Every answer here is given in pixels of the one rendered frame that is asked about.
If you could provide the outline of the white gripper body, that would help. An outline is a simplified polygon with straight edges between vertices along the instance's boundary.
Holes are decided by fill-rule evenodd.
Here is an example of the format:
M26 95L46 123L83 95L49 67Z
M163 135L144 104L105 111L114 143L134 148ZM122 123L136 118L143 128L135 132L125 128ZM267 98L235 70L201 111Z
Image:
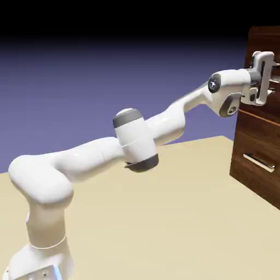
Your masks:
M255 94L254 104L256 106L263 106L266 104L273 66L273 52L255 51L252 54L252 67L250 69L250 92Z

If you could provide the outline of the dark wood drawer front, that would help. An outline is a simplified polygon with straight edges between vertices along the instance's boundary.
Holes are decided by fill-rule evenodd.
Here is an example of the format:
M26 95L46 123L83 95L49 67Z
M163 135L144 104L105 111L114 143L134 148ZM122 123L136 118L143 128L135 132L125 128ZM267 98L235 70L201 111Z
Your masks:
M253 26L250 28L245 67L249 67L251 55L257 50L274 52L275 62L280 64L280 26ZM280 77L280 66L272 69L272 75ZM267 98L264 106L255 107L242 104L240 111L280 124L280 83L270 83L270 87L276 89L276 91Z
M244 153L274 164L274 172L245 159ZM280 126L239 112L230 175L280 210Z

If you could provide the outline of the dark wood cabinet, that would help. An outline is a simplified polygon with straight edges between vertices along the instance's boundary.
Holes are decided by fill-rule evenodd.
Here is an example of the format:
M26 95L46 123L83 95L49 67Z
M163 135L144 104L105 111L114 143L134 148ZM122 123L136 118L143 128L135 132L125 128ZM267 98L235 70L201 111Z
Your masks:
M275 54L272 93L264 106L240 106L230 175L280 210L280 26L250 29L246 66L257 50Z

